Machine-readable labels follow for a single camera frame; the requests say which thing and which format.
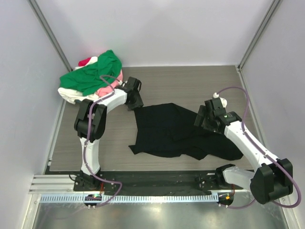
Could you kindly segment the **green t shirt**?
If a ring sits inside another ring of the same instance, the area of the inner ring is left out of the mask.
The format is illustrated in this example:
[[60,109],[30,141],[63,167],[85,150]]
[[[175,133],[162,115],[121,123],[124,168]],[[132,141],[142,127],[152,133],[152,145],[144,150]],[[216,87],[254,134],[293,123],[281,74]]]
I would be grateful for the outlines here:
[[96,62],[60,77],[60,87],[81,92],[83,96],[113,83],[122,70],[122,62],[112,50],[100,54]]

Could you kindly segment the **pink t shirt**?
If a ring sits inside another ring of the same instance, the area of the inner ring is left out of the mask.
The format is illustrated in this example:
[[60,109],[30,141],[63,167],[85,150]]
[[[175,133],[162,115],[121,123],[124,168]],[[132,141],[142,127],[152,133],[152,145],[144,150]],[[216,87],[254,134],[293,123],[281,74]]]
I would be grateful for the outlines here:
[[[112,83],[108,83],[107,81],[105,81],[105,78],[111,78],[111,79],[114,79],[114,81]],[[114,88],[117,88],[119,85],[123,84],[123,72],[121,70],[117,77],[110,76],[110,75],[102,75],[100,77],[100,79],[106,83],[106,87],[102,87],[102,88],[98,89],[95,92],[95,94],[99,97],[103,97],[103,96],[111,93],[114,90]]]

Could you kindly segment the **red t shirt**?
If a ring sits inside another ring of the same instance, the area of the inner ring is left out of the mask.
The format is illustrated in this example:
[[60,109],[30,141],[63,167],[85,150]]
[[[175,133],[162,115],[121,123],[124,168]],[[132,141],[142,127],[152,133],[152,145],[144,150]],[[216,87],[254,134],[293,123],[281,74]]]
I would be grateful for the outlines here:
[[83,67],[83,66],[86,66],[86,65],[90,64],[92,58],[93,58],[93,57],[89,57],[89,58],[87,58],[87,59],[84,59],[84,60],[79,61],[79,62],[78,62],[78,67]]

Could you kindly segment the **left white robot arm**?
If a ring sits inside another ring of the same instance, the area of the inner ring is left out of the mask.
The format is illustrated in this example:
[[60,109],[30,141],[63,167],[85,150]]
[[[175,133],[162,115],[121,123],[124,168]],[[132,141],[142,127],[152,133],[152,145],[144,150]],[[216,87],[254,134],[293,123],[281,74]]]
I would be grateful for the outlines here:
[[74,129],[81,142],[82,166],[73,190],[96,191],[103,183],[99,177],[99,142],[105,132],[107,114],[120,105],[126,105],[129,110],[143,107],[141,86],[139,79],[129,77],[126,82],[111,87],[111,92],[101,98],[81,101]]

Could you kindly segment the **black t shirt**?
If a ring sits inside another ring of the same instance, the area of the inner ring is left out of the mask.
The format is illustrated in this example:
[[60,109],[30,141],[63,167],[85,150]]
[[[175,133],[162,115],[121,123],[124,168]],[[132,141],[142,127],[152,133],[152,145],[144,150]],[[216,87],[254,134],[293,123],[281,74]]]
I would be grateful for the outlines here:
[[166,158],[188,155],[197,160],[212,155],[229,161],[243,157],[225,136],[194,126],[195,112],[174,103],[137,108],[134,114],[137,136],[129,148],[135,155],[147,153]]

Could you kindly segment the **white t shirt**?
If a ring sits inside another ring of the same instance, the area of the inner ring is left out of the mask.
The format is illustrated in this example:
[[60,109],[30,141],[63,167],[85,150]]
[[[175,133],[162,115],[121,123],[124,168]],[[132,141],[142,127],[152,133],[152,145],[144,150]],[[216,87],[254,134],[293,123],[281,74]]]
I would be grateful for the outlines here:
[[59,95],[68,103],[70,104],[76,104],[77,101],[83,101],[84,99],[89,99],[92,101],[98,100],[99,96],[96,94],[90,94],[87,96],[83,96],[82,92],[73,90],[73,89],[66,89],[60,87],[58,89]]

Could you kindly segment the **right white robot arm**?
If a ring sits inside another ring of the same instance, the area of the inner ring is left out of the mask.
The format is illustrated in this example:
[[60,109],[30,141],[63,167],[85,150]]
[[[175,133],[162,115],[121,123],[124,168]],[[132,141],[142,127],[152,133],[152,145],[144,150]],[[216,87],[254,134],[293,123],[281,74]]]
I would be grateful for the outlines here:
[[280,199],[293,192],[293,165],[266,149],[245,127],[235,112],[227,112],[225,99],[213,98],[199,107],[194,125],[229,139],[250,162],[253,171],[228,164],[216,169],[219,188],[234,184],[251,192],[260,204]]

